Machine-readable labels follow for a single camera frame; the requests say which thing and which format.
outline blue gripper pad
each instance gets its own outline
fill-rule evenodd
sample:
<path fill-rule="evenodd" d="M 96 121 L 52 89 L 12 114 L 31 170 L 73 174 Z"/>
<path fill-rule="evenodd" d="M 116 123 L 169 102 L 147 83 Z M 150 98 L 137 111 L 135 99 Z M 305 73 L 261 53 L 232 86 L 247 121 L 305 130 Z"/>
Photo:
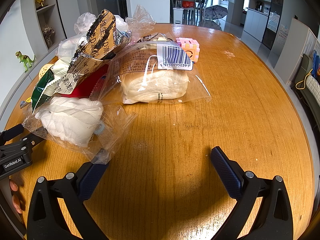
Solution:
<path fill-rule="evenodd" d="M 96 186 L 98 185 L 101 177 L 106 171 L 109 163 L 107 164 L 93 164 L 87 173 L 83 176 L 79 183 L 78 198 L 80 201 L 88 200 L 91 198 Z"/>
<path fill-rule="evenodd" d="M 243 178 L 232 169 L 230 160 L 219 146 L 211 150 L 210 159 L 229 196 L 236 200 L 241 199 Z"/>

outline barcode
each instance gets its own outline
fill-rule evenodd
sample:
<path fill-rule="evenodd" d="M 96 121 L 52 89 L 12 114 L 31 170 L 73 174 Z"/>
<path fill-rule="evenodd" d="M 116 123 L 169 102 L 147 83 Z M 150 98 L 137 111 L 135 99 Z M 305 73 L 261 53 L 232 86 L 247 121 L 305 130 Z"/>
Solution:
<path fill-rule="evenodd" d="M 173 45 L 168 43 L 157 44 L 158 69 L 192 70 L 193 63 L 188 54 L 173 42 Z"/>
<path fill-rule="evenodd" d="M 163 46 L 162 47 L 163 64 L 168 65 L 191 65 L 191 59 L 187 53 L 179 47 Z"/>

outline coffee machine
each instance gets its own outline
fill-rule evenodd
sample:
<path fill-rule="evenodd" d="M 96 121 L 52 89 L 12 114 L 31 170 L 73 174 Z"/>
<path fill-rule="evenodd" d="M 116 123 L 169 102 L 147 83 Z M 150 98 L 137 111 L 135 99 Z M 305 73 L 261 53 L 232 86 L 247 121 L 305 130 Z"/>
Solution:
<path fill-rule="evenodd" d="M 255 10 L 262 12 L 262 6 L 263 6 L 263 3 L 261 1 L 257 1 Z"/>

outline umbrella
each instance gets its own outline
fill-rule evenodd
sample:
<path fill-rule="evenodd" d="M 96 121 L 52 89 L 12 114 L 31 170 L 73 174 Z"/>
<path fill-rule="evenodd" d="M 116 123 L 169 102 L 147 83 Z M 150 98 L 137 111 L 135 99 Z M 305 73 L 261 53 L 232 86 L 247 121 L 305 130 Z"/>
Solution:
<path fill-rule="evenodd" d="M 217 20 L 222 19 L 228 14 L 228 9 L 220 5 L 212 5 L 205 9 L 205 19 Z"/>

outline pink cube puzzle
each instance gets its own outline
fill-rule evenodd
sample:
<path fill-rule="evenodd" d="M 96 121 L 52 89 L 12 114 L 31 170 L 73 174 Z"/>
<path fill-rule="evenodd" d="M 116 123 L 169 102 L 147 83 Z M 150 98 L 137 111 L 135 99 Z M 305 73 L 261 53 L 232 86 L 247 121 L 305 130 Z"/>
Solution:
<path fill-rule="evenodd" d="M 178 45 L 188 54 L 193 62 L 197 62 L 199 58 L 199 43 L 191 38 L 177 38 Z"/>

